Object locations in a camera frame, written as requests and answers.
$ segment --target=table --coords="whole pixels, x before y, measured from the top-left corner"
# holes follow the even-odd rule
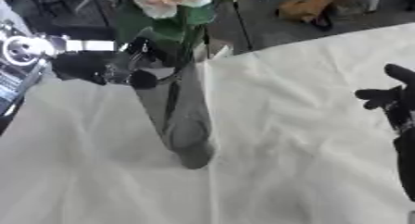
[[[353,92],[396,85],[386,63],[414,68],[412,35],[408,24],[199,65],[217,148],[200,170],[178,165],[128,88],[46,81],[0,140],[0,223],[406,223],[394,134]]]

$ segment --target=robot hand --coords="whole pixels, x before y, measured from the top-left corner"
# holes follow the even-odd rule
[[[406,84],[389,89],[356,91],[356,97],[367,100],[366,109],[382,108],[398,137],[397,151],[399,178],[406,194],[415,202],[415,72],[397,65],[386,65],[386,74]]]
[[[105,56],[111,56],[110,60],[103,60]],[[141,36],[116,49],[112,41],[26,35],[12,22],[0,22],[0,116],[20,101],[51,65],[62,79],[148,89],[157,85],[157,77],[141,68],[156,60],[164,66],[168,56]]]

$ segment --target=floor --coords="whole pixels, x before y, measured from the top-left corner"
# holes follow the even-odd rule
[[[415,12],[406,12],[405,0],[382,0],[378,11],[370,14],[355,16],[347,19],[334,19],[331,31],[321,32],[309,25],[277,19],[274,11],[283,0],[242,0],[240,9],[247,24],[247,30],[252,39],[254,49],[289,44],[299,41],[321,38],[351,31],[362,31],[373,28],[403,24],[415,21]],[[81,0],[71,0],[74,8]],[[114,10],[110,5],[103,4],[110,21]],[[17,12],[33,21],[52,21],[58,25],[103,25],[94,6],[89,5],[77,15],[70,15],[64,9],[56,8],[57,18],[40,18],[36,8],[28,1],[18,1],[14,4]],[[232,8],[225,4],[220,8],[218,18],[209,26],[212,37],[226,40],[235,47],[235,53],[247,51],[244,35]]]
[[[74,0],[71,5],[75,7],[80,1]],[[335,19],[334,28],[331,31],[322,32],[306,24],[277,19],[274,15],[274,10],[281,2],[282,0],[242,0],[240,2],[241,14],[247,24],[246,27],[252,39],[254,50],[344,32],[362,31],[415,21],[415,12],[404,11],[405,0],[382,0],[378,11],[353,18]],[[78,15],[70,15],[64,9],[56,9],[58,13],[57,18],[39,17],[36,8],[28,1],[20,0],[15,2],[13,7],[15,11],[35,24],[40,21],[50,21],[59,25],[103,26],[103,21],[99,18],[96,9],[92,5],[83,9]],[[104,9],[113,23],[113,8],[110,5],[104,5]],[[248,51],[244,35],[231,5],[223,5],[220,8],[219,16],[209,26],[209,31],[213,38],[232,43],[235,54],[242,54]],[[179,100],[179,109],[173,115],[168,131],[173,132],[179,128],[181,130],[180,133],[193,134],[193,136],[181,136],[182,139],[187,139],[187,142],[181,140],[180,143],[194,143],[194,141],[189,142],[188,138],[192,137],[194,139],[196,134],[200,134],[200,130],[195,131],[195,128],[200,128],[200,126],[193,125],[199,124],[198,121],[200,120],[208,121],[208,113],[203,103],[200,87],[198,87],[199,83],[197,83],[196,77],[194,77],[193,69],[190,68],[186,75],[185,80],[182,81],[184,90]],[[166,140],[171,138],[171,135],[166,136],[166,133],[162,132],[168,89],[169,85],[162,85],[154,90],[137,92],[151,119],[153,119],[158,132],[164,134]],[[177,127],[178,124],[185,124],[185,126]]]

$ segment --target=chair leg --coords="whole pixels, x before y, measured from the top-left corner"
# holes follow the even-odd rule
[[[32,1],[36,5],[37,10],[39,11],[39,15],[43,16],[44,12],[42,10],[42,4],[39,2],[39,0],[32,0]]]
[[[46,12],[48,12],[52,17],[56,18],[57,14],[52,10],[52,8],[47,3],[41,3],[42,7]]]
[[[65,0],[58,0],[59,3],[65,8],[67,9],[67,11],[72,14],[72,10],[70,9],[68,3]]]

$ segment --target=white tablecloth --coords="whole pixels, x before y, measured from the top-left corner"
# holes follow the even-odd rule
[[[216,157],[186,170],[133,91],[33,88],[0,140],[1,224],[389,224],[414,207],[382,112],[358,88],[415,66],[415,25],[361,31],[199,67]]]

